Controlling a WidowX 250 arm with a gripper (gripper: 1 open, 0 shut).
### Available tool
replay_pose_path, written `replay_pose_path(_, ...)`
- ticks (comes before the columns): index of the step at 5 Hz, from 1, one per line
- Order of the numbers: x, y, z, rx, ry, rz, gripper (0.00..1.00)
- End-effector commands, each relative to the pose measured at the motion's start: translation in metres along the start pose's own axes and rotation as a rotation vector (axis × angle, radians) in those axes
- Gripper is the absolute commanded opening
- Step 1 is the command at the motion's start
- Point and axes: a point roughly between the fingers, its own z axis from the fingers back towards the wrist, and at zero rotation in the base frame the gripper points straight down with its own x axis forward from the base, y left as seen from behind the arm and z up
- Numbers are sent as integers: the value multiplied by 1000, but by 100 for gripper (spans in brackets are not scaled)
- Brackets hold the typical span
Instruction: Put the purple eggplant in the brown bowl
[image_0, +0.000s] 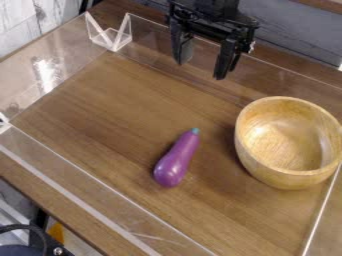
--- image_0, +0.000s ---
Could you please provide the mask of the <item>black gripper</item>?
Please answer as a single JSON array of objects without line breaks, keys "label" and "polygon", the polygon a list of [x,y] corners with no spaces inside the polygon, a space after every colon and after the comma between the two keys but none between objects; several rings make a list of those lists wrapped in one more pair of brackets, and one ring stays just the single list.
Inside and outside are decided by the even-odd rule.
[{"label": "black gripper", "polygon": [[253,50],[259,22],[239,11],[240,0],[168,0],[172,56],[179,65],[193,55],[193,36],[220,43],[213,78],[235,69],[240,52]]}]

